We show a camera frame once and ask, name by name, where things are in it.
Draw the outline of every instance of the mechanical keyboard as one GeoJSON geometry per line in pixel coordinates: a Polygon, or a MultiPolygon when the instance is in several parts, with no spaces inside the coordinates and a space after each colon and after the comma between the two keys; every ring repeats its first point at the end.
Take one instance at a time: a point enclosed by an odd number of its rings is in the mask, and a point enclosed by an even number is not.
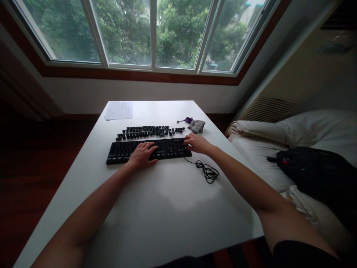
{"type": "Polygon", "coordinates": [[[112,143],[110,147],[106,164],[111,165],[128,162],[130,155],[134,152],[136,147],[144,142],[153,142],[158,146],[158,149],[150,155],[149,160],[192,156],[191,151],[184,148],[184,140],[185,138],[164,138],[161,140],[115,142],[112,143]]]}

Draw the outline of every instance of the hand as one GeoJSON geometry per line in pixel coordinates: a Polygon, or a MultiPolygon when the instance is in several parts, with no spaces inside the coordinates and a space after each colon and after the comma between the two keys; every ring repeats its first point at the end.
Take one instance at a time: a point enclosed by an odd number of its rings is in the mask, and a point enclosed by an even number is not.
{"type": "Polygon", "coordinates": [[[214,145],[210,144],[205,138],[193,133],[186,135],[183,145],[186,146],[185,148],[187,150],[201,154],[209,154],[209,152],[214,148],[214,145]]]}
{"type": "Polygon", "coordinates": [[[153,145],[155,145],[155,143],[140,143],[131,154],[126,165],[130,166],[133,170],[138,170],[155,164],[158,161],[157,159],[149,161],[149,156],[158,148],[153,145]]]}

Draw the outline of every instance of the curtain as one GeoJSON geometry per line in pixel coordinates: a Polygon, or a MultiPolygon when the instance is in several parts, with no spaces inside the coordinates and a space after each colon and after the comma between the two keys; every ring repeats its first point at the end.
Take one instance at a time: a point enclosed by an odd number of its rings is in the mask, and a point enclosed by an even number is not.
{"type": "Polygon", "coordinates": [[[64,115],[2,41],[0,41],[0,97],[23,116],[36,121],[64,115]]]}

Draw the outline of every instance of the white window frame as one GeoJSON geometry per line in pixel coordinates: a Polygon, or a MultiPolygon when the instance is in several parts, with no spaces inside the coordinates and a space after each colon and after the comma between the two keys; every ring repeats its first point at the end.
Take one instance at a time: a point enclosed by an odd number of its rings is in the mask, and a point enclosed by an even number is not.
{"type": "Polygon", "coordinates": [[[156,66],[156,18],[157,18],[157,1],[150,0],[150,50],[151,50],[151,65],[136,65],[136,64],[122,64],[122,63],[110,63],[108,61],[106,51],[104,48],[103,39],[101,37],[97,19],[94,13],[94,8],[91,0],[80,0],[84,13],[86,15],[89,28],[91,30],[95,46],[97,48],[98,57],[100,63],[94,62],[76,62],[58,60],[55,57],[52,49],[48,45],[46,39],[42,35],[40,29],[37,27],[35,20],[31,16],[30,12],[26,8],[22,0],[11,0],[13,5],[9,1],[1,0],[11,15],[14,17],[16,23],[20,26],[22,32],[29,39],[36,52],[40,55],[40,58],[46,66],[53,67],[78,67],[78,68],[104,68],[104,69],[118,69],[118,70],[131,70],[131,71],[147,71],[155,73],[171,73],[171,74],[191,74],[202,76],[224,76],[224,77],[237,77],[252,49],[256,45],[260,35],[265,29],[271,16],[275,12],[276,8],[280,4],[281,0],[267,0],[254,22],[254,27],[248,34],[248,37],[244,41],[240,51],[238,52],[234,63],[231,66],[230,71],[219,70],[204,70],[204,64],[209,52],[209,47],[212,43],[213,35],[217,27],[225,0],[212,0],[210,11],[207,17],[206,25],[203,30],[202,41],[200,44],[199,52],[196,58],[196,62],[193,69],[186,68],[173,68],[173,67],[160,67],[156,66]],[[14,6],[21,14],[22,18],[18,17],[18,13],[14,11],[14,6]],[[32,31],[32,34],[28,32],[28,28],[24,25],[23,20],[27,23],[32,31]]]}

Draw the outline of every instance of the dark wooden floor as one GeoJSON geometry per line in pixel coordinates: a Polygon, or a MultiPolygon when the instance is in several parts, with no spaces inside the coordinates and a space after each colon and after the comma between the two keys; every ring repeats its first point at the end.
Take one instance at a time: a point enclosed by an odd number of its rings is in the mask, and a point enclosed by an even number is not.
{"type": "MultiPolygon", "coordinates": [[[[208,114],[224,133],[233,115],[208,114]]],[[[98,115],[23,121],[0,133],[0,267],[12,267],[98,115]]]]}

